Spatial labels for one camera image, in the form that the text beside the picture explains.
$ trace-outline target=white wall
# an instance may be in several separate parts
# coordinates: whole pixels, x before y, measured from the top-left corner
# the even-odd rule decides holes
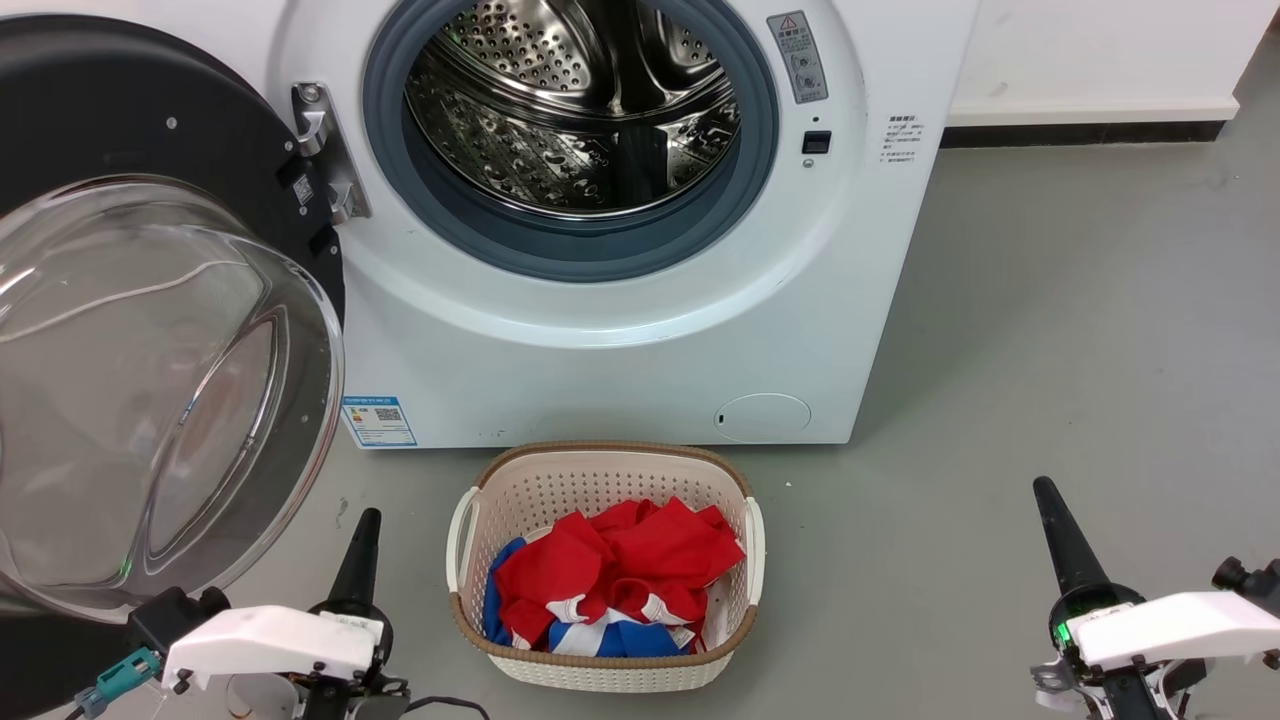
[[[1280,0],[983,0],[952,126],[1230,119]]]

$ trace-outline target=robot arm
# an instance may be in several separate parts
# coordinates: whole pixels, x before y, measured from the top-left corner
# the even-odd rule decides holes
[[[170,588],[129,614],[141,648],[76,696],[87,720],[125,692],[161,676],[182,694],[215,675],[279,675],[303,703],[305,720],[399,717],[410,703],[404,680],[384,676],[392,626],[374,606],[381,515],[365,510],[329,598],[310,611],[279,606],[230,609],[216,588],[200,601]]]
[[[1084,665],[1261,655],[1280,647],[1280,618],[1234,592],[1184,592],[1068,621]]]
[[[1062,596],[1050,615],[1053,662],[1032,669],[1041,705],[1098,720],[1180,720],[1216,657],[1265,653],[1280,670],[1280,561],[1248,573],[1230,557],[1219,592],[1147,602],[1112,583],[1048,478],[1034,483]]]

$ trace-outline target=washing machine door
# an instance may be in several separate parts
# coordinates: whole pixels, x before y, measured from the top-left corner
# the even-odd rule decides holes
[[[0,97],[0,635],[38,711],[119,660],[101,624],[293,516],[338,423],[340,251],[293,133],[198,49],[10,19]]]

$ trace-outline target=white plastic basket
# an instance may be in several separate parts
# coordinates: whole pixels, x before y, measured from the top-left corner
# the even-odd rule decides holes
[[[503,546],[575,510],[591,516],[625,500],[671,497],[694,510],[718,506],[746,550],[746,561],[728,574],[728,626],[718,647],[676,657],[577,657],[485,639],[485,580]],[[449,524],[445,575],[462,634],[517,680],[614,693],[687,691],[714,680],[755,623],[764,585],[764,520],[750,486],[714,452],[648,443],[527,445],[494,460],[462,496]]]

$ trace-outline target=red and blue garment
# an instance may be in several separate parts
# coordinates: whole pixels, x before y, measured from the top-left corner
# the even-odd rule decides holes
[[[521,542],[490,568],[486,634],[598,657],[689,652],[707,615],[705,588],[745,557],[718,507],[694,512],[678,498],[626,501],[590,519],[572,512]]]

